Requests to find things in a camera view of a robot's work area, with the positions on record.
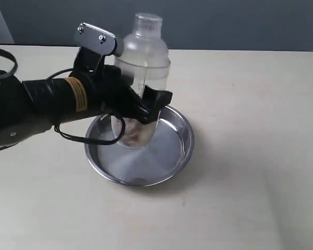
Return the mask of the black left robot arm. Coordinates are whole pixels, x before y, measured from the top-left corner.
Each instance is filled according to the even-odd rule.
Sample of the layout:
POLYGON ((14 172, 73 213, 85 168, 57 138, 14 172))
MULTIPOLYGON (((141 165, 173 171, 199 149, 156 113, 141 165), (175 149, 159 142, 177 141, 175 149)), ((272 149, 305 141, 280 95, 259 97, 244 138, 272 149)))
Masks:
POLYGON ((132 77, 84 47, 66 78, 55 73, 46 79, 20 81, 16 70, 0 70, 0 150, 50 129, 60 132, 63 123, 105 114, 150 124, 172 99, 171 92, 150 87, 138 96, 130 86, 132 77))

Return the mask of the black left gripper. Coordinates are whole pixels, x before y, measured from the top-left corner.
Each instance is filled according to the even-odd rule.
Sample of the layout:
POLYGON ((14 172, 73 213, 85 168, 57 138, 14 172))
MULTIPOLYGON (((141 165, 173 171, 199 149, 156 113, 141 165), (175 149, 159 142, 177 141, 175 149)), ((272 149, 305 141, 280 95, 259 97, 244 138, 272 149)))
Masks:
POLYGON ((84 47, 79 49, 72 71, 65 78, 76 96, 77 112, 112 114, 143 124, 157 121, 160 111, 170 104, 173 93, 146 85, 141 99, 131 88, 134 76, 104 61, 104 55, 84 47))

